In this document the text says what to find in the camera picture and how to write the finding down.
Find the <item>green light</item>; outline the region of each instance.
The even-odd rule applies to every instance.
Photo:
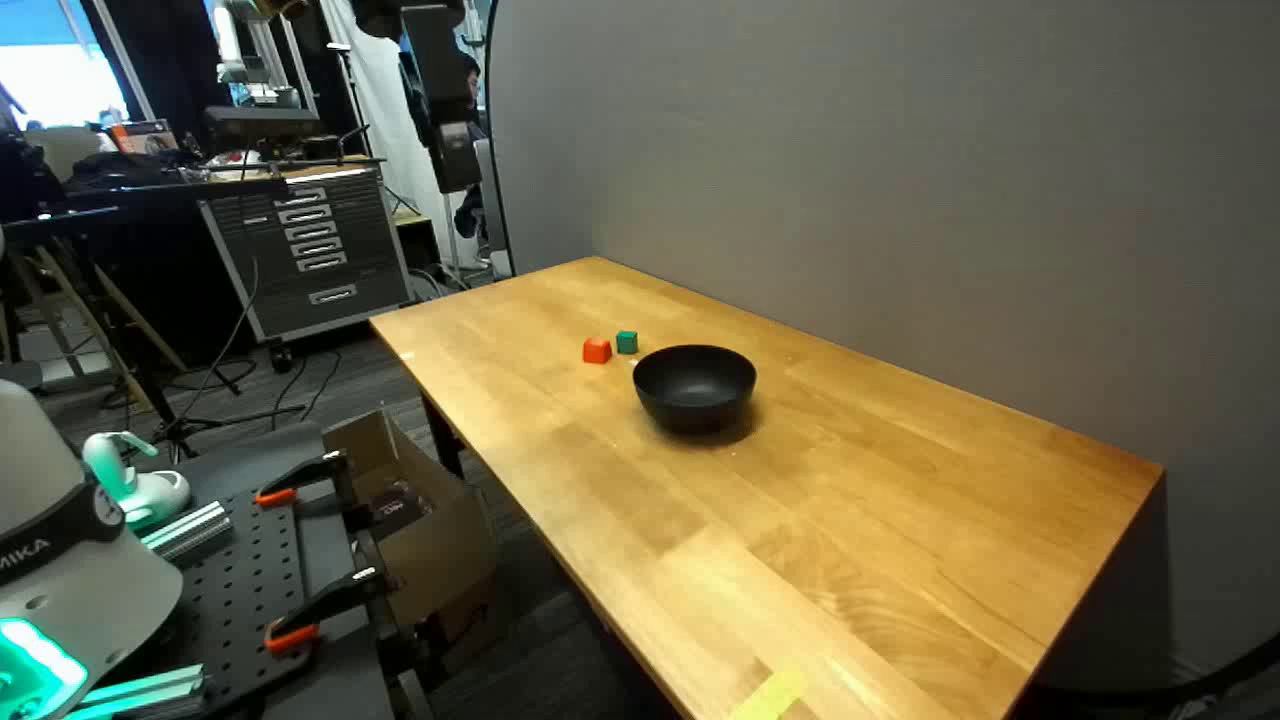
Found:
[[[0,615],[0,718],[51,718],[89,680],[33,619]]]

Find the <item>small cube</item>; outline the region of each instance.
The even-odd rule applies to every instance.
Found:
[[[612,344],[601,336],[583,339],[583,364],[607,364],[612,362]]]
[[[639,353],[639,332],[620,329],[616,339],[612,339],[612,350],[616,350],[620,355],[635,355],[635,353]]]

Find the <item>white device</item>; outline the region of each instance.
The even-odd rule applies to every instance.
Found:
[[[191,502],[191,485],[175,469],[141,473],[126,464],[130,449],[158,455],[158,443],[134,434],[93,434],[80,443],[80,460],[126,509],[134,532],[149,532],[175,520]]]

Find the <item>gray wall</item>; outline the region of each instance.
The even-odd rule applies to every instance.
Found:
[[[1278,0],[509,0],[494,118],[520,267],[606,251],[1170,460],[1067,655],[1280,627]]]

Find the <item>black bowl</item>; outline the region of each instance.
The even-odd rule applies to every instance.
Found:
[[[643,355],[632,372],[650,417],[681,436],[737,424],[756,388],[756,364],[715,344],[675,344]]]

